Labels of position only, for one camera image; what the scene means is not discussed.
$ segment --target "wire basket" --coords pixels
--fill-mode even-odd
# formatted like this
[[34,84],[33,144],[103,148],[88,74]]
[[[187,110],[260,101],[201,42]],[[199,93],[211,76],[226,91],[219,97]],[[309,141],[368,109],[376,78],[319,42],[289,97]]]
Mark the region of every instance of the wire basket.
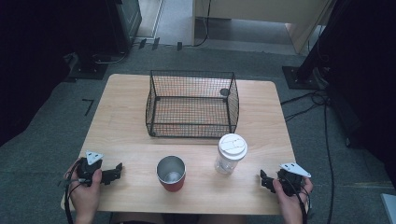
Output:
[[234,73],[151,71],[146,106],[150,136],[220,138],[235,132],[238,116]]

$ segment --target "carpeted floor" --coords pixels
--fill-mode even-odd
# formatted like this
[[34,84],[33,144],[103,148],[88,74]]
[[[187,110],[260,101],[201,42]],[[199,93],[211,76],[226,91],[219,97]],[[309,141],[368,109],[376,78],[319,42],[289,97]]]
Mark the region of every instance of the carpeted floor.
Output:
[[[123,61],[108,66],[103,80],[59,84],[27,130],[0,147],[0,223],[66,223],[61,208],[64,191],[57,184],[80,152],[111,74],[148,75],[151,69],[233,71],[237,79],[273,81],[283,102],[309,92],[290,90],[282,73],[283,65],[299,66],[303,61],[302,56],[262,52],[134,47]],[[88,113],[90,102],[84,99],[93,100]],[[283,112],[291,115],[312,104],[304,98],[284,105]],[[338,118],[331,107],[326,112],[331,164],[323,106],[287,122],[296,161],[311,173],[315,185],[308,222],[326,223],[332,213],[331,223],[389,223],[380,194],[396,192],[383,164],[363,148],[347,148]],[[98,213],[95,223],[107,223],[109,216]],[[251,216],[248,221],[282,222],[280,216]]]

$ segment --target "person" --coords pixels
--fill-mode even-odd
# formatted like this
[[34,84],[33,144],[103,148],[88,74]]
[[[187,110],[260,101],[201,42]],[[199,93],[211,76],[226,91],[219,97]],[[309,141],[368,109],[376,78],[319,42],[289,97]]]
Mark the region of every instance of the person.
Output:
[[[78,179],[76,171],[72,174],[72,179]],[[99,206],[100,199],[100,182],[102,180],[102,170],[98,169],[92,176],[92,184],[90,187],[80,185],[78,182],[70,184],[70,198],[76,210],[76,224],[91,224],[95,217],[95,213]],[[282,189],[282,185],[277,179],[273,181],[276,191],[276,197],[281,210],[282,217],[285,224],[303,223],[303,214],[300,207],[300,202],[296,195],[287,196]],[[312,192],[313,184],[308,177],[304,177],[304,186],[302,187],[300,197],[303,203],[307,201],[307,193]],[[163,219],[161,214],[143,214],[143,213],[122,213],[116,215],[112,223],[119,223],[127,220],[140,220],[147,223],[162,224]],[[203,215],[199,220],[199,224],[204,223],[246,223],[245,216],[231,216],[231,215]]]

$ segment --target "white plastic lid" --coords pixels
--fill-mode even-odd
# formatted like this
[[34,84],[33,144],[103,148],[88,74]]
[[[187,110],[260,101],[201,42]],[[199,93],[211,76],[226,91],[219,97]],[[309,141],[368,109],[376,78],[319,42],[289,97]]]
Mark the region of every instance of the white plastic lid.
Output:
[[242,160],[248,152],[248,144],[236,133],[228,133],[219,140],[219,153],[231,161]]

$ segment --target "red cup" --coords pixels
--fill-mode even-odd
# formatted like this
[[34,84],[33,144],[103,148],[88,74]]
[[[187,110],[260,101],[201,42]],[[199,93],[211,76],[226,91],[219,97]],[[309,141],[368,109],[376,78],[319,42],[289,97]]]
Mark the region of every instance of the red cup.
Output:
[[183,187],[186,165],[177,156],[167,156],[158,162],[157,176],[166,190],[176,192]]

